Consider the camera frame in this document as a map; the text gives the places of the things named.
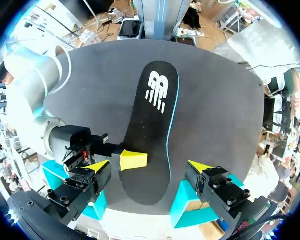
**person's arm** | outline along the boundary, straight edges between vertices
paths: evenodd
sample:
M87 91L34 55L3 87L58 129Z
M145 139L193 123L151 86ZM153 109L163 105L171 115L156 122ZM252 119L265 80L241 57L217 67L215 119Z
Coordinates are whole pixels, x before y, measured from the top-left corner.
M297 109L300 108L300 77L296 69L292 69L292 80L294 85L294 91L291 97L291 115L294 117L296 115Z

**bolt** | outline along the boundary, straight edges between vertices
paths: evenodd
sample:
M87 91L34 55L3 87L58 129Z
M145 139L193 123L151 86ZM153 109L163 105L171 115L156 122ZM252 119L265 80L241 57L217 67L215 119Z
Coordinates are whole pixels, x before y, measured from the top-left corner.
M250 191L248 189L246 189L246 190L243 191L243 194L244 194L245 197L249 197Z
M216 183L213 184L213 188L214 188L214 189L218 189L218 188L220 188L220 186L221 186L221 185L220 185L219 182L216 182Z
M231 179L231 178L227 178L227 179L225 180L225 184L227 184L227 185L232 184L232 179Z
M62 196L60 197L60 202L62 202L64 205L68 205L69 204L69 200L66 196Z
M231 205L234 204L236 201L237 201L237 200L236 200L235 197L230 197L226 203L227 203L229 206L231 206Z
M27 204L29 207L32 207L35 203L34 203L33 201L28 201L26 204Z
M46 193L49 195L49 197L52 197L55 192L52 189L48 189Z

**floor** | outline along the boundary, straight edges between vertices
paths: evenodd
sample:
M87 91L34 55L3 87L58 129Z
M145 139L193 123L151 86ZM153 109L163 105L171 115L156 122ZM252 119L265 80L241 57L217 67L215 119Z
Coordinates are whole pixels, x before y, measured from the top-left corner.
M117 0L112 7L117 8L118 10L122 11L126 17L133 17L134 12L130 7L130 0ZM197 47L200 49L204 49L207 51L212 51L216 46L224 43L226 41L226 37L224 32L217 29L217 25L210 19L207 19L199 13L200 16L200 25L201 25L201 32L205 35L205 37L198 37L196 38ZM99 15L100 19L107 18L107 14L103 13ZM95 19L91 19L86 23L86 26L91 25L95 22ZM90 30L94 33L97 33L100 39L103 42L111 42L116 41L119 30L121 25L120 24L109 24L105 27L101 25L99 29L97 29L97 25L94 24L92 26L85 27L83 30ZM189 27L185 24L181 25L182 28L188 29Z

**shoe insole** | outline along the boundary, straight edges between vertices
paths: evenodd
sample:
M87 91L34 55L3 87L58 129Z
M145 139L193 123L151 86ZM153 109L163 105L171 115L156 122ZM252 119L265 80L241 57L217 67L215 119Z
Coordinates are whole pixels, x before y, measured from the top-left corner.
M170 63L155 61L144 68L123 147L147 153L148 163L119 173L125 192L138 204L154 205L168 189L169 135L178 94L179 75Z

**white logo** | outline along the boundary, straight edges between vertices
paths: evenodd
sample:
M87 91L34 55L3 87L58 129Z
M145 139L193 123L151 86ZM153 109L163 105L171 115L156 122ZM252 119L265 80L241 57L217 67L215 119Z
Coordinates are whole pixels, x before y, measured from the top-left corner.
M165 76L160 76L159 73L156 71L152 71L150 73L149 77L149 83L148 86L152 88L152 90L147 90L145 94L145 99L148 100L149 98L149 93L150 93L150 99L149 102L153 106L157 106L158 103L158 111L160 111L161 108L161 113L164 114L165 112L165 106L166 104L162 102L162 99L167 98L167 93L168 93L168 87L169 87L169 81Z

